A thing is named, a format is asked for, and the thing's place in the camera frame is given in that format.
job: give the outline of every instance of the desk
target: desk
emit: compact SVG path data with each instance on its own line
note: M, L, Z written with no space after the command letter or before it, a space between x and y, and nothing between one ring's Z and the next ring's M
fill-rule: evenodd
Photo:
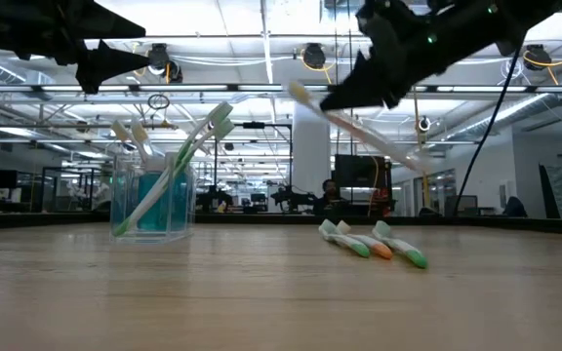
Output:
M316 226L195 228L165 246L0 230L0 350L562 350L562 235L394 227L423 271Z

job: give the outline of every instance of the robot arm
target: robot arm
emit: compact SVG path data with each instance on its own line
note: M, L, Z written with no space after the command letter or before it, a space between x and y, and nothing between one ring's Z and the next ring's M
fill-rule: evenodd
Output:
M526 32L562 9L562 0L427 0L429 14L416 15L401 0L366 0L357 12L359 30L370 37L343 83L321 103L323 111L362 106L395 107L419 81L492 44L503 56L524 42Z

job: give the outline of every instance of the white wall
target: white wall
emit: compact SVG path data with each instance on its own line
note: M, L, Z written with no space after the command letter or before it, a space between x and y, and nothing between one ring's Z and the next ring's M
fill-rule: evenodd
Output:
M506 182L514 185L512 195L517 194L512 138L511 128L501 130L497 136L489 136L476 159L463 195L478 196L479 207L492 207L501 212L500 186ZM447 152L446 159L432 161L430 172L454 169L459 192L475 149L475 145L455 146ZM419 176L421 175L407 169L396 169L392 171L392 182L398 183Z
M517 195L532 218L545 218L539 164L562 162L562 135L515 134L513 136Z
M33 149L27 145L14 144L13 152L0 148L0 170L16 170L40 174L43 167L59 167L64 155L51 150Z

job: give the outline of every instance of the ceiling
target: ceiling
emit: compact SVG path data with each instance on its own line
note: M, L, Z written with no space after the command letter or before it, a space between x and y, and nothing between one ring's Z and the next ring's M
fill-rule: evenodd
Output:
M358 51L366 52L370 41L357 31L354 16L338 16L337 20L321 17L321 5L315 0L97 0L109 10L132 20L146 28L147 37L136 40L109 40L108 45L123 51L134 51L144 54L152 43L168 44L171 58L181 67L184 84L282 84L291 81L302 81L307 84L335 84L349 72L350 64ZM266 52L262 36L264 26L269 35L270 69L266 69ZM348 39L348 31L353 34ZM300 59L294 59L293 53L299 53L306 43L320 43L327 55L327 65L331 68L327 74L323 71L312 71L305 68ZM555 61L562 60L562 13L556 14L532 28L526 37L527 44L544 44ZM93 48L97 41L88 41ZM504 70L509 58L503 58L495 46L482 50L451 66L439 76L431 76L422 84L432 85L476 85L496 86L503 81ZM13 71L24 73L38 71L46 74L55 84L76 85L75 66L57 66L48 58L32 58L29 61L19 60L14 54L0 51L0 65ZM560 76L562 65L555 67ZM514 84L538 85L550 84L547 71L532 72L521 69ZM162 79L153 75L148 69L123 74L108 80L105 84L164 84ZM57 98L79 98L79 95L53 94ZM103 95L102 103L79 102L68 104L42 102L43 117L51 116L49 123L71 124L86 120L91 124L109 124L114 120L130 121L140 118L136 105L140 103L146 110L145 103L127 101L132 96L124 94ZM214 107L214 103L198 103L196 94L186 94L175 98L166 110L155 113L153 120L149 111L145 116L147 123L160 123L163 119L178 127L183 132L171 130L149 131L151 138L170 139L174 143L163 142L156 146L163 150L179 148L180 140L193 128L193 122L202 120ZM422 96L418 100L418 112L433 122L432 128L448 131L461 124L470 116L492 107L497 94L489 97L471 97L452 94L448 97ZM38 103L22 102L22 95L0 94L0 105L17 111L21 117L12 118L11 114L0 114L4 121L21 123L23 118L31 117L33 123L40 115ZM272 103L276 115L271 113ZM294 103L286 97L272 99L266 97L247 98L234 104L230 117L236 122L259 121L265 123L291 124L294 114ZM355 109L361 123L392 138L408 140L415 137L416 108L412 98L401 101L398 107L387 110L381 108ZM539 118L554 118L551 114ZM283 133L266 129L261 131L234 130L228 138L235 140L258 140L258 144L236 142L231 152L222 150L223 154L247 155L265 154L287 155L289 145L284 142ZM332 129L332 140L337 138L337 130ZM60 137L71 138L110 138L108 129L91 130L85 135L75 134L74 130L66 130ZM268 138L273 142L265 144ZM342 133L341 139L348 139ZM75 149L81 146L60 146ZM276 169L279 164L273 159L266 159L261 167Z

